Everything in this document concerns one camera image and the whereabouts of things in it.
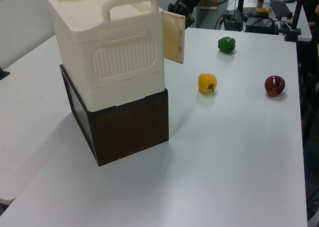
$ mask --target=keyboard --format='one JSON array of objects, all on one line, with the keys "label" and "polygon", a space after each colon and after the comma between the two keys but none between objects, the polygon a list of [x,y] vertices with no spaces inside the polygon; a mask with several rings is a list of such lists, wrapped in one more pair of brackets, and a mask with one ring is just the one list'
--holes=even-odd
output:
[{"label": "keyboard", "polygon": [[278,20],[281,20],[282,17],[287,17],[287,13],[290,12],[286,3],[282,0],[270,0],[270,6]]}]

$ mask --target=container handle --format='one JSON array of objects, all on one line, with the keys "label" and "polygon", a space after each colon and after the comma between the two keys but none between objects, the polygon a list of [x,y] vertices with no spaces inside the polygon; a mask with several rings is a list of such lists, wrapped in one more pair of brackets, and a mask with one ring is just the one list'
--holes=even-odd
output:
[{"label": "container handle", "polygon": [[126,4],[134,4],[140,3],[144,1],[151,2],[151,12],[158,12],[159,11],[159,3],[158,0],[108,0],[104,3],[102,7],[102,17],[105,22],[111,21],[111,13],[110,10],[114,7],[126,5]]}]

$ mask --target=white table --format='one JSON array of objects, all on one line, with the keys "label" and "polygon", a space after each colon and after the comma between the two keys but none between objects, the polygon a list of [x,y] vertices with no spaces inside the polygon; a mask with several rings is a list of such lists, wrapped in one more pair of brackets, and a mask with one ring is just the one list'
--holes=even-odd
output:
[{"label": "white table", "polygon": [[0,203],[10,204],[75,128],[55,37],[0,81]]},{"label": "white table", "polygon": [[[256,7],[257,5],[257,0],[244,0],[244,7]],[[295,9],[296,9],[296,5],[297,2],[294,3],[287,3],[287,7],[289,8],[289,10],[294,13]],[[235,7],[235,2],[233,2],[229,7],[228,10],[233,10]],[[264,8],[269,8],[269,0],[264,0]],[[272,12],[270,14],[270,18],[272,18],[273,20],[275,19],[275,14],[274,12]],[[311,31],[308,25],[308,21],[307,21],[307,17],[305,14],[305,10],[302,7],[301,11],[300,11],[300,16],[299,16],[299,21],[297,23],[297,28],[301,29],[301,35],[298,36],[298,41],[305,41],[305,42],[310,42],[312,40],[312,35],[311,35]]]},{"label": "white table", "polygon": [[[218,51],[224,36],[234,54]],[[217,77],[214,95],[198,91],[201,73]],[[277,98],[264,89],[270,75],[286,81]],[[76,128],[0,226],[306,227],[295,44],[189,28],[184,64],[165,60],[165,85],[168,142],[98,167]]]}]

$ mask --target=wooden box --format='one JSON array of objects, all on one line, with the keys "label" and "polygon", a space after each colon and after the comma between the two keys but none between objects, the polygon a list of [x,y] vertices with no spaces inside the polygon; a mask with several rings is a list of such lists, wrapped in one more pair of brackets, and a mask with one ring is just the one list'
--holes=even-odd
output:
[{"label": "wooden box", "polygon": [[72,112],[99,166],[168,141],[167,89],[128,104],[89,112],[63,65],[60,68]]}]

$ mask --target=wall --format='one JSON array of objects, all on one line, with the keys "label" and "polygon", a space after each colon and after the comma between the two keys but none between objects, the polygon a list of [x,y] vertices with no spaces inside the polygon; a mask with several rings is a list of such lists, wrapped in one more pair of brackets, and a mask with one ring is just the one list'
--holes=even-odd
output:
[{"label": "wall", "polygon": [[0,0],[0,67],[54,34],[47,0]]}]

